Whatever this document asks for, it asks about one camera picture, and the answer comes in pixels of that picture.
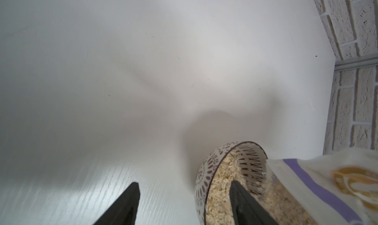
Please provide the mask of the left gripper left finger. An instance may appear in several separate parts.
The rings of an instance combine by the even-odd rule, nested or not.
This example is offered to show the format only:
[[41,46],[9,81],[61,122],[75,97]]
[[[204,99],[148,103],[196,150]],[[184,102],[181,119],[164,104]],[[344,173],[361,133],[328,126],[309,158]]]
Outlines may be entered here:
[[94,225],[134,225],[139,200],[139,184],[132,182]]

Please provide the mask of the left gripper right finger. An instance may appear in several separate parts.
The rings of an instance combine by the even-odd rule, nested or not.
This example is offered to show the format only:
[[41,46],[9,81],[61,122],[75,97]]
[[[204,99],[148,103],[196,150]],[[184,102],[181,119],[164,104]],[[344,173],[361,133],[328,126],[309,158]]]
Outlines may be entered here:
[[235,225],[278,225],[238,181],[231,182],[229,197]]

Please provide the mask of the patterned ceramic breakfast bowl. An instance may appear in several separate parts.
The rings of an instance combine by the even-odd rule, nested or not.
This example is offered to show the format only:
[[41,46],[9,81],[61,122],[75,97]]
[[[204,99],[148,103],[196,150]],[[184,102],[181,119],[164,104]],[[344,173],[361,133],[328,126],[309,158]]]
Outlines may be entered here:
[[200,165],[195,183],[195,206],[202,225],[233,225],[229,197],[232,181],[253,196],[262,194],[267,155],[252,141],[218,147]]

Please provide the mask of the clear oats bag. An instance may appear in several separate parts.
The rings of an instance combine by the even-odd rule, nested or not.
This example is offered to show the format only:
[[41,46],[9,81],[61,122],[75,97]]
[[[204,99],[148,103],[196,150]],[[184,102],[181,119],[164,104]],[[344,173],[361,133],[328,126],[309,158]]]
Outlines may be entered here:
[[266,162],[319,225],[378,223],[378,152],[347,148],[311,160]]

